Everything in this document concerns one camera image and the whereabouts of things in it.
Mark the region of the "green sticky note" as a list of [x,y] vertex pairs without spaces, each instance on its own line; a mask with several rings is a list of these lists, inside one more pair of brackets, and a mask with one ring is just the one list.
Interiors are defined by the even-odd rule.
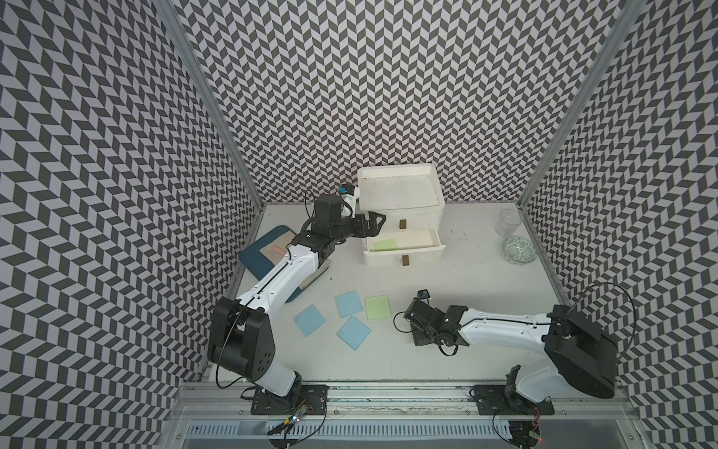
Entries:
[[366,319],[369,321],[387,319],[392,317],[391,305],[387,295],[367,297]]
[[395,239],[385,239],[384,241],[374,241],[373,247],[376,252],[396,251],[398,243]]

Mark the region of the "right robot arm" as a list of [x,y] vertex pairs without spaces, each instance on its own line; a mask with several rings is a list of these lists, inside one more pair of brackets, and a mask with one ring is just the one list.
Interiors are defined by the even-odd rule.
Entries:
[[586,315],[557,304],[549,314],[491,314],[452,305],[432,307],[426,290],[417,293],[403,318],[416,346],[447,348],[488,344],[542,354],[531,365],[510,370],[504,397],[520,406],[539,404],[570,389],[593,398],[613,398],[618,340]]

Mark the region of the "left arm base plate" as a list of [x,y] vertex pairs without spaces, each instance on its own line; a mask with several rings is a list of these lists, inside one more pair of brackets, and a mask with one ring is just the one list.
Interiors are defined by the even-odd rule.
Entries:
[[295,385],[287,396],[281,397],[265,389],[257,389],[252,399],[252,415],[289,416],[301,407],[304,415],[324,415],[328,397],[328,385]]

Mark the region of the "white drawer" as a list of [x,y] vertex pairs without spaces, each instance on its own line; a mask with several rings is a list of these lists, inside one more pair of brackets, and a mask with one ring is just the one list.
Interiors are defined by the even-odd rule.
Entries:
[[[395,239],[396,251],[376,252],[374,241]],[[363,239],[364,262],[368,267],[409,267],[440,260],[446,245],[441,242],[436,229],[399,230],[381,232],[377,237]]]

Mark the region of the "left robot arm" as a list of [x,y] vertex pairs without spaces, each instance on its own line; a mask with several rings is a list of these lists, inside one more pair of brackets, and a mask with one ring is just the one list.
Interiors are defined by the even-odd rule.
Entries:
[[276,361],[271,318],[338,245],[379,235],[386,216],[361,213],[358,198],[357,192],[318,196],[312,215],[293,235],[282,260],[249,291],[217,302],[209,327],[209,361],[278,398],[297,397],[301,376]]

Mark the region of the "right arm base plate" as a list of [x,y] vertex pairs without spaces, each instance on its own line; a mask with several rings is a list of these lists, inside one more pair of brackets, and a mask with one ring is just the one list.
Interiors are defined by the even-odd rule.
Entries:
[[555,407],[551,400],[533,403],[517,393],[506,394],[505,385],[473,385],[469,396],[475,402],[479,415],[551,416]]

